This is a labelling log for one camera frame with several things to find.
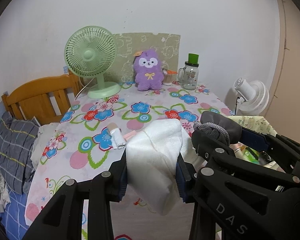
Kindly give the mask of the white tissue pack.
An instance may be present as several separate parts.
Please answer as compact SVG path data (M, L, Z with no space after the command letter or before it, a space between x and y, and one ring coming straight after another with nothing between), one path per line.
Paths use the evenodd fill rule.
M196 171L204 162L178 119L155 120L126 145L128 185L154 212L163 216L180 199L175 181L179 155Z

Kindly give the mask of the green tissue pack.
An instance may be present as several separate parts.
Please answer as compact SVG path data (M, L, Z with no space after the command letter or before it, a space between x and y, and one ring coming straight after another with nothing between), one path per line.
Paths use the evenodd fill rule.
M245 145L239 145L235 150L235 156L251 163L260 164L257 152Z

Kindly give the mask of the grey drawstring pouch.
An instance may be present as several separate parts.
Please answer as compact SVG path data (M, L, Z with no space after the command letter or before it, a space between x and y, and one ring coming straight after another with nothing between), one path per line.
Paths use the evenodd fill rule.
M226 146L238 143L242 134L242 127L238 123L209 111L203 112L200 120L193 123L193 129L204 132Z

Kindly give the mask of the yellow cartoon gift bag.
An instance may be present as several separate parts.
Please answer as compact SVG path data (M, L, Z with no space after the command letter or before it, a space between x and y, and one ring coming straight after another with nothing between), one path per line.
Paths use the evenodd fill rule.
M273 129L271 124L263 116L228 116L229 119L238 123L244 128L255 131L257 133L277 135L277 131Z

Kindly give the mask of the blue bed sheet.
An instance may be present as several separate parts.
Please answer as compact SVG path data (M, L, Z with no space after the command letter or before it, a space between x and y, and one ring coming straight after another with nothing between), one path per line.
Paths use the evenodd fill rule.
M3 226L8 239L22 239L28 230L25 223L27 195L9 192L10 203L0 213L0 225Z

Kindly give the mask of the pink cartoon tissue pack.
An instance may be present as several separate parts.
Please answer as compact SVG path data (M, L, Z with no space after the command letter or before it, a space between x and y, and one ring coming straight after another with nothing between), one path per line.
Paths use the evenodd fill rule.
M125 135L123 135L123 138L125 139L125 141L128 141L129 139L134 137L136 134L137 134L137 131L130 131L130 132L126 133Z

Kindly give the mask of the white rolled bandage tube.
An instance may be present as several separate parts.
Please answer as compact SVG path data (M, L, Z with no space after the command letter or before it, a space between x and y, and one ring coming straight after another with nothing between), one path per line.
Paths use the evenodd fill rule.
M118 128L117 124L113 122L109 123L107 128L111 137L111 144L113 149L120 150L125 148L126 140L124 139L121 130Z

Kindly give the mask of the white floor fan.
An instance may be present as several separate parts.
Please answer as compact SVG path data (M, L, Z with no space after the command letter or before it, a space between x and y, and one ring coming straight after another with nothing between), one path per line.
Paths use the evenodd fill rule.
M262 116L269 98L269 91L262 81L248 82L240 77L229 89L224 102L235 115Z

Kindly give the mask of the floral tablecloth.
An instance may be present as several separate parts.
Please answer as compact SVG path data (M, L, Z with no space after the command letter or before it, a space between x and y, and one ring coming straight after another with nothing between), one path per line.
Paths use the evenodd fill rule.
M44 142L31 183L25 222L31 225L47 202L67 179L85 181L107 170L121 158L108 134L114 123L122 134L137 132L159 119L178 119L188 134L204 111L231 115L230 109L204 85L195 90L179 85L140 92L124 83L111 97L93 100L82 94ZM111 203L116 239L188 239L193 205L177 202L166 216L157 214L132 188L118 203Z

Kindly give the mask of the grey plaid pillow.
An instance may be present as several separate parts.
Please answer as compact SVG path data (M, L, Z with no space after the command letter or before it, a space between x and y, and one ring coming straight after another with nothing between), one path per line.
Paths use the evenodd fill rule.
M34 176L32 148L38 126L5 112L0 118L0 173L17 194L28 194Z

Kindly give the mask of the glass mason jar mug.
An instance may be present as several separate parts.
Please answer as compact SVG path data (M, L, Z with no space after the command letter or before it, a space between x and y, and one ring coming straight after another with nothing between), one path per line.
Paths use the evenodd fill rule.
M189 53L188 59L185 61L185 66L179 68L177 79L183 89L195 90L197 87L198 74L199 74L199 55Z

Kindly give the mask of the cotton swab jar orange lid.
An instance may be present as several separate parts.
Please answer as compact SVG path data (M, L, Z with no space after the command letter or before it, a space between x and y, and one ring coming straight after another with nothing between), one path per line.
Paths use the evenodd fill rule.
M169 69L165 69L165 68L162 69L162 72L164 75L162 84L166 85L166 86L170 86L173 83L173 81L175 80L175 77L178 74L178 72L169 70Z

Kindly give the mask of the purple plush toy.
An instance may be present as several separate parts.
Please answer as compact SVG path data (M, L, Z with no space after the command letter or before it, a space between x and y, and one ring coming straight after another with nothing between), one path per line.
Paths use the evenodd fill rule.
M133 68L138 91L160 90L164 75L157 52L154 49L137 51L134 57Z

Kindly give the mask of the green desk fan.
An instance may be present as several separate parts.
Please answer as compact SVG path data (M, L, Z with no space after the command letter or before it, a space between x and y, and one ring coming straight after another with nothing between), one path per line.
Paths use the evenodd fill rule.
M121 87L105 81L104 73L113 65L117 55L115 39L110 31L99 26L86 26L70 36L64 48L68 69L78 77L96 79L88 97L102 99L117 94Z

